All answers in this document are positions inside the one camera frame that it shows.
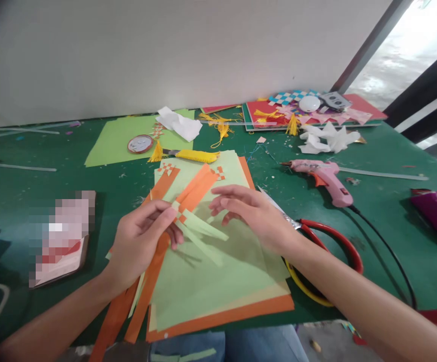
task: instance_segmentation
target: red scissors handle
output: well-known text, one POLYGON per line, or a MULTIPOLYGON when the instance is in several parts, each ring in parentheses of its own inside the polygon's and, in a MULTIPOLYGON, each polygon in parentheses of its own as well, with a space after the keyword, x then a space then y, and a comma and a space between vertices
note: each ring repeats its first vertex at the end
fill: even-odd
POLYGON ((354 270, 357 271, 359 274, 362 274, 364 272, 364 266, 363 266, 363 261, 361 259, 361 256, 359 255, 359 253, 356 250, 356 248, 354 247, 354 245, 352 245, 352 243, 349 241, 349 239, 347 239, 344 235, 342 235, 336 229, 331 228, 330 226, 327 226, 327 225, 324 225, 324 224, 321 224, 321 223, 318 223, 315 221, 310 221, 310 220, 305 220, 305 219, 300 219, 299 221, 302 224, 301 229, 304 230, 310 236, 310 238, 312 239, 312 241, 314 243, 319 245, 324 250, 329 251, 325 247, 324 243, 322 241, 320 241, 320 239, 317 237, 317 235, 310 228, 323 230, 323 231, 328 232, 329 234, 332 234, 333 236, 335 236, 346 247, 347 251, 349 252, 349 255, 352 257, 353 264, 354 264, 354 270))

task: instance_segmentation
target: white wall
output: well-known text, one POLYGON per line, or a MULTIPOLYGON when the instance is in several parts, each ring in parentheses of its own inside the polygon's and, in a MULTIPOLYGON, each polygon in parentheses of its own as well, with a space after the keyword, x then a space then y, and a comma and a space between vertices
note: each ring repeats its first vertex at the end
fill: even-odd
POLYGON ((390 2, 8 1, 0 126, 328 91, 390 2))

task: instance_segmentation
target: hand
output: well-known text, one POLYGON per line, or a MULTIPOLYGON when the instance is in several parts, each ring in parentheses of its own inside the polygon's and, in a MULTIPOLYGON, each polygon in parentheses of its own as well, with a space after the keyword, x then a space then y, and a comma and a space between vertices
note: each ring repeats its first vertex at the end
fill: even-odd
POLYGON ((228 210, 222 226, 228 225, 232 219, 241 220, 266 248, 276 254, 284 255, 287 245, 297 242, 302 236, 259 191, 230 185, 214 188, 212 193, 219 195, 210 203, 212 216, 228 210))
POLYGON ((121 218, 113 244, 113 256, 103 270, 105 278, 120 293, 130 287, 146 270, 165 231, 171 248, 183 244, 183 234, 173 223, 177 215, 171 204, 153 200, 121 218))

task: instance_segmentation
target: white ball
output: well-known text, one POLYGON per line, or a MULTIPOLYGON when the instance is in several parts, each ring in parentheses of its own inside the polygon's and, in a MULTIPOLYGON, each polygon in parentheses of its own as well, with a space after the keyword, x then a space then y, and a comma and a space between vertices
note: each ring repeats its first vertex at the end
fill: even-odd
POLYGON ((299 101, 299 107, 307 113, 317 111, 320 107, 320 99, 315 96, 305 96, 299 101))

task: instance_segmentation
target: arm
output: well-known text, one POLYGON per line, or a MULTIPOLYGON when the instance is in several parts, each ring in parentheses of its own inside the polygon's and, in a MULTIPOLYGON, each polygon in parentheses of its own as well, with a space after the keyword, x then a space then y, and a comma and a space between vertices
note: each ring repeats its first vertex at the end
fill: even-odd
POLYGON ((212 190, 212 215, 239 219, 261 243, 291 262, 386 360, 437 361, 437 327, 294 230, 260 192, 240 186, 212 190))
POLYGON ((0 360, 56 360, 107 304, 146 270, 164 231, 173 248, 183 243, 183 235, 172 224, 175 216, 176 211, 162 200, 125 215, 118 225, 113 257, 102 273, 2 342, 0 360))

